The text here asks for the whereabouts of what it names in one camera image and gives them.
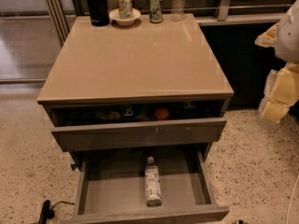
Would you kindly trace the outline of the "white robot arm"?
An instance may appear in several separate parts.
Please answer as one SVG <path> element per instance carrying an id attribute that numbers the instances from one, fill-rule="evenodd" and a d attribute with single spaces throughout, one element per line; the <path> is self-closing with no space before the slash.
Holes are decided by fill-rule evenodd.
<path id="1" fill-rule="evenodd" d="M 279 123 L 299 101 L 299 0 L 278 23 L 259 35 L 255 44 L 274 48 L 275 55 L 286 63 L 279 71 L 270 71 L 259 106 L 262 119 Z"/>

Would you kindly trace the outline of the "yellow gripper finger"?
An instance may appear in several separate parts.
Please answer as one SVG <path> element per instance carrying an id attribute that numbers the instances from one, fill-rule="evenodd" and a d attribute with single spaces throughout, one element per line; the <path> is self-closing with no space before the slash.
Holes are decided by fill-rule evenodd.
<path id="1" fill-rule="evenodd" d="M 264 86 L 261 100 L 261 117 L 279 123 L 299 100 L 299 64 L 286 63 L 271 70 Z"/>
<path id="2" fill-rule="evenodd" d="M 278 28 L 278 24 L 275 23 L 264 33 L 259 35 L 255 39 L 254 44 L 264 48 L 270 48 L 270 47 L 273 48 L 276 45 L 277 28 Z"/>

